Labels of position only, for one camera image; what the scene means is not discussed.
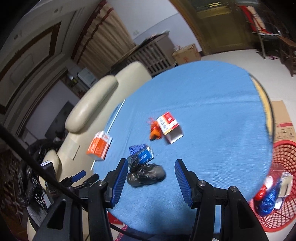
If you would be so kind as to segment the blue towel table cover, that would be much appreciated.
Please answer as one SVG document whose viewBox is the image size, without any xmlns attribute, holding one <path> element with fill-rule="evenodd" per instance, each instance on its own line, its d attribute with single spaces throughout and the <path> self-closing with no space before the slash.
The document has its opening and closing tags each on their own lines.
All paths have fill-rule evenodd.
<svg viewBox="0 0 296 241">
<path fill-rule="evenodd" d="M 149 118 L 157 120 L 167 111 L 184 136 L 172 144 L 164 135 L 151 141 Z M 144 233 L 191 233 L 196 211 L 182 197 L 177 159 L 214 187 L 238 187 L 247 200 L 259 191 L 271 166 L 273 137 L 259 93 L 246 70 L 221 61 L 191 62 L 159 74 L 114 111 L 105 129 L 112 142 L 105 160 L 94 165 L 100 177 L 129 156 L 130 146 L 140 144 L 152 148 L 153 163 L 166 172 L 165 180 L 153 185 L 125 184 L 110 210 Z"/>
</svg>

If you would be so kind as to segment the wooden slatted cabinet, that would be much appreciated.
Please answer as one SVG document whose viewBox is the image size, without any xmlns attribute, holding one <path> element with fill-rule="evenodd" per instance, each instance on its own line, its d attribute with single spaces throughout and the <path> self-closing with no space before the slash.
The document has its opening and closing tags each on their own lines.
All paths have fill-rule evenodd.
<svg viewBox="0 0 296 241">
<path fill-rule="evenodd" d="M 115 75 L 133 62 L 142 63 L 151 76 L 156 76 L 175 67 L 177 62 L 173 58 L 175 46 L 169 38 L 169 32 L 154 35 L 145 39 L 140 45 L 125 54 L 110 70 Z"/>
</svg>

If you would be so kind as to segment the brown wooden door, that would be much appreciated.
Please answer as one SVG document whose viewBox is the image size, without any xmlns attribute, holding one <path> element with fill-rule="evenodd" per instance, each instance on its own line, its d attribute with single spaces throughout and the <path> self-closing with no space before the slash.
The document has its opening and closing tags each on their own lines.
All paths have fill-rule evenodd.
<svg viewBox="0 0 296 241">
<path fill-rule="evenodd" d="M 171 1 L 189 25 L 204 55 L 254 49 L 255 35 L 236 1 Z"/>
</svg>

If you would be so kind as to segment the cream leather sofa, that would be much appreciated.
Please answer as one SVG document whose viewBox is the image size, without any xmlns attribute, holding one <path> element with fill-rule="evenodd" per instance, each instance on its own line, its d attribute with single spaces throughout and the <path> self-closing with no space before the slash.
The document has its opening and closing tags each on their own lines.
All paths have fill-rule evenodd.
<svg viewBox="0 0 296 241">
<path fill-rule="evenodd" d="M 51 161 L 58 181 L 84 170 L 92 175 L 94 159 L 86 151 L 99 131 L 104 130 L 115 108 L 133 94 L 152 76 L 145 66 L 136 61 L 116 75 L 101 78 L 74 106 L 67 117 L 68 134 L 58 151 L 50 150 L 44 161 Z"/>
</svg>

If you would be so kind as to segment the clear plastic wrapper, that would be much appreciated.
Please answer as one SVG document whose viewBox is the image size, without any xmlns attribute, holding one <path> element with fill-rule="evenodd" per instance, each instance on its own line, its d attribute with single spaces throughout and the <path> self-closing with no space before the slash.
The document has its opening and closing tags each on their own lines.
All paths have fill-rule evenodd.
<svg viewBox="0 0 296 241">
<path fill-rule="evenodd" d="M 289 172 L 283 172 L 280 178 L 279 198 L 290 196 L 293 185 L 293 175 Z"/>
</svg>

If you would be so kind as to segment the red white carton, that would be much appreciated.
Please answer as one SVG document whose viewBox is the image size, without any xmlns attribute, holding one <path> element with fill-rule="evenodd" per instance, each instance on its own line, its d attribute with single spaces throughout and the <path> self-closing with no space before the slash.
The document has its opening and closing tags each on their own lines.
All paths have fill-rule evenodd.
<svg viewBox="0 0 296 241">
<path fill-rule="evenodd" d="M 179 122 L 169 111 L 158 117 L 157 123 L 169 144 L 174 143 L 184 136 Z"/>
</svg>

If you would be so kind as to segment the orange wrapper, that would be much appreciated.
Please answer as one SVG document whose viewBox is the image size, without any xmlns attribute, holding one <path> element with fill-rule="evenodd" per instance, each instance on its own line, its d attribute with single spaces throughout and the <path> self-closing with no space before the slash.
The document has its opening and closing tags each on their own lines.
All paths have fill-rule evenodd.
<svg viewBox="0 0 296 241">
<path fill-rule="evenodd" d="M 162 138 L 163 133 L 161 131 L 161 128 L 156 120 L 153 118 L 149 118 L 149 124 L 150 124 L 150 134 L 149 139 L 151 141 L 159 140 Z"/>
</svg>

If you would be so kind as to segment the beige striped curtain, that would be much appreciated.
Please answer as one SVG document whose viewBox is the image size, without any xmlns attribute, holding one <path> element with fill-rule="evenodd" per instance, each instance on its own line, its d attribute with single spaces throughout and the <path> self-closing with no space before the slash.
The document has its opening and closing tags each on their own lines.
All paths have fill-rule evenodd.
<svg viewBox="0 0 296 241">
<path fill-rule="evenodd" d="M 124 55 L 135 48 L 130 34 L 112 5 L 100 1 L 85 24 L 71 59 L 102 78 Z"/>
</svg>

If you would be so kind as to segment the blue foil wrapper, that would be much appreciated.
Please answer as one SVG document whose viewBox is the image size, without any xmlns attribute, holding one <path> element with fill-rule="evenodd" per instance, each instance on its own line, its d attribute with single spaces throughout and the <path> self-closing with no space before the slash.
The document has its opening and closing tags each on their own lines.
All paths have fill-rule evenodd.
<svg viewBox="0 0 296 241">
<path fill-rule="evenodd" d="M 279 189 L 280 178 L 276 180 L 275 184 L 269 190 L 265 185 L 261 187 L 260 191 L 253 199 L 254 208 L 258 215 L 267 216 L 273 211 L 278 198 Z"/>
</svg>

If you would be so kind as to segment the orange white small box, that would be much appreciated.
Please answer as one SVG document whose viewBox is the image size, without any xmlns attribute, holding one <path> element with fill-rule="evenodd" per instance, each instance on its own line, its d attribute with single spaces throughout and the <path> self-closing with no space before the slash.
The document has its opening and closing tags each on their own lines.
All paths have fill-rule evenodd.
<svg viewBox="0 0 296 241">
<path fill-rule="evenodd" d="M 90 156 L 94 160 L 103 161 L 111 142 L 112 137 L 105 131 L 96 133 L 86 151 L 86 155 Z"/>
</svg>

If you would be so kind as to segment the dark wooden stool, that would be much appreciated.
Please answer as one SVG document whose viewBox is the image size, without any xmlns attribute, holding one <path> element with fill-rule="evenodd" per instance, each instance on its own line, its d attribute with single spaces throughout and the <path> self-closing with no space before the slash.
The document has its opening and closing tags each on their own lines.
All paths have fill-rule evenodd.
<svg viewBox="0 0 296 241">
<path fill-rule="evenodd" d="M 290 72 L 291 77 L 295 75 L 295 48 L 296 43 L 286 37 L 278 36 L 280 45 L 280 61 Z"/>
</svg>

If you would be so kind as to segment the black plastic bag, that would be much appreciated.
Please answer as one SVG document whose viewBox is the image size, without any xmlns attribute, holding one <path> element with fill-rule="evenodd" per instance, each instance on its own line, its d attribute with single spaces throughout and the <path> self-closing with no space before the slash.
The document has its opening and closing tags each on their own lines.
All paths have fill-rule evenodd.
<svg viewBox="0 0 296 241">
<path fill-rule="evenodd" d="M 153 185 L 166 178 L 165 170 L 157 164 L 141 164 L 137 155 L 127 158 L 129 173 L 126 180 L 132 187 L 141 187 L 144 185 Z"/>
</svg>

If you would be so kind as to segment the red plastic mesh basket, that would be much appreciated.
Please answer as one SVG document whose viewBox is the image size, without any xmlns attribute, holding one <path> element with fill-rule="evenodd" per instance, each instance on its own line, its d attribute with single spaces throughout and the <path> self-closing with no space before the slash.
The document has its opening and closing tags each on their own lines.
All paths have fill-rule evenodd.
<svg viewBox="0 0 296 241">
<path fill-rule="evenodd" d="M 277 232 L 295 219 L 295 142 L 273 146 L 270 171 L 250 206 L 266 232 Z"/>
</svg>

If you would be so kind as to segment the blue small box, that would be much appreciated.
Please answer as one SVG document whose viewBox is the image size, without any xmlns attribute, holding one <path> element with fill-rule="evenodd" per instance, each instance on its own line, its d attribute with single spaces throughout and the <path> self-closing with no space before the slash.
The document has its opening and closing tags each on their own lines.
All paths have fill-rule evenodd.
<svg viewBox="0 0 296 241">
<path fill-rule="evenodd" d="M 136 153 L 136 155 L 138 157 L 138 163 L 140 165 L 146 164 L 154 158 L 154 153 L 150 146 L 142 148 Z"/>
</svg>

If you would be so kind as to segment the metal chair with red cloth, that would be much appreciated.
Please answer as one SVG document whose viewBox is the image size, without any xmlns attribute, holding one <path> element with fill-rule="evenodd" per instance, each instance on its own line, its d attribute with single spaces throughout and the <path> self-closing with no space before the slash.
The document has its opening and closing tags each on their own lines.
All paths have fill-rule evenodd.
<svg viewBox="0 0 296 241">
<path fill-rule="evenodd" d="M 285 31 L 280 26 L 281 22 L 276 20 L 276 16 L 271 11 L 259 6 L 239 4 L 238 7 L 246 17 L 252 33 L 258 37 L 261 47 L 260 54 L 263 59 L 266 59 L 264 41 L 273 41 L 284 36 Z"/>
</svg>

